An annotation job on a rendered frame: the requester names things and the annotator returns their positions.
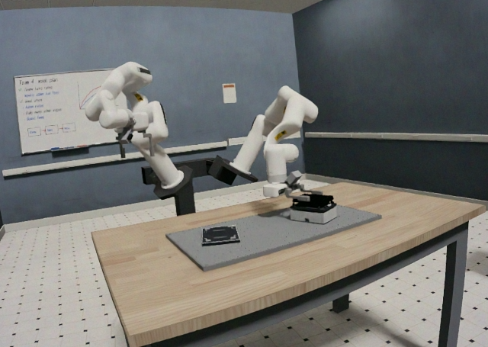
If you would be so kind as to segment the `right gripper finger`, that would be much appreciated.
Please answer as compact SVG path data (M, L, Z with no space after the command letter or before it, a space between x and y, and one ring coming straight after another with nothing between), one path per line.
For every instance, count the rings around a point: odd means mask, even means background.
M118 137L115 137L116 140L119 139L121 133L118 134ZM120 144L120 142L119 142ZM125 149L123 148L122 144L120 144L120 157L123 159L123 158L126 158L126 155L125 155Z
M137 133L143 133L143 138L146 138L146 137L149 138L149 145L150 145L149 152L150 152L150 157L154 157L155 156L155 153L154 153L154 146L153 146L152 134L151 133L146 133L146 130L137 131Z

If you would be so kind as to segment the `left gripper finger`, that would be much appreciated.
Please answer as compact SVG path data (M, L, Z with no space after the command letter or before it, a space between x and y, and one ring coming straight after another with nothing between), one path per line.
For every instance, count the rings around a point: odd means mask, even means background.
M317 191L317 190L307 190L304 188L304 184L294 184L291 186L292 191L296 191L297 189L300 189L301 192L306 192L306 193L311 193L311 194L323 194L323 191Z
M292 188L290 186L288 186L288 187L286 187L284 189L285 189L284 193L285 193L286 198L295 198L295 199L297 199L299 201L310 201L310 197L309 196L290 195L290 193L292 193Z

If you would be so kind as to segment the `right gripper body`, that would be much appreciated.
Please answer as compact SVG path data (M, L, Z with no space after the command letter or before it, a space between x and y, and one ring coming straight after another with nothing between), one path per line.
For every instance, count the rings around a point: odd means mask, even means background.
M132 127L131 132L148 129L149 120L148 120L148 114L146 112L132 113L132 115L134 116L134 119L131 124ZM122 133L123 130L124 130L123 128L114 128L114 132L116 133Z

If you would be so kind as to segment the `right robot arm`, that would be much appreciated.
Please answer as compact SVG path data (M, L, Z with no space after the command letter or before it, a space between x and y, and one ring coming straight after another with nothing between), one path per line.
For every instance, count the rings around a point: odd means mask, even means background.
M157 144L168 137L163 106L157 101L148 103L147 98L137 92L149 85L152 80L153 76L147 68L134 62L123 64L107 77L96 93L97 96L93 97L85 109L85 116L90 121L99 121L104 129L123 128L118 139L120 144L129 144L131 141L161 180L161 187L167 190L178 185L184 174L176 169L164 149ZM155 145L154 157L150 157L148 137L143 138L143 133L137 133L137 131L130 134L134 116L128 109L117 109L114 100L120 92L123 92L129 100L132 113L146 112L148 114L149 127L146 133L152 134L152 143Z

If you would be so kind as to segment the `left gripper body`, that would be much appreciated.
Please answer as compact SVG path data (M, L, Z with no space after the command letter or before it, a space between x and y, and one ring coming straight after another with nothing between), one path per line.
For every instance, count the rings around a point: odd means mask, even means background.
M285 183L280 183L280 182L268 182L268 185L263 185L263 195L265 197L271 197L271 198L276 198L278 196L281 196L285 194L283 191L288 186L290 185L288 182ZM280 192L280 193L279 193Z

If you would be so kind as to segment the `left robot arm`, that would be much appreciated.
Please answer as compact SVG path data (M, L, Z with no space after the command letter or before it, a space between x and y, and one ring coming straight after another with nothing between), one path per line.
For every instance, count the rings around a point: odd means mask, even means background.
M266 136L263 156L266 161L268 182L288 182L292 185L297 183L302 174L297 170L287 177L286 162L294 162L297 159L298 148L293 144L278 143L297 133L301 129L303 120L307 123L314 122L318 115L318 108L288 86L283 86L279 90L278 98L266 110L265 116L258 115L254 119L249 135L230 165L251 175L249 170L263 146L262 136Z

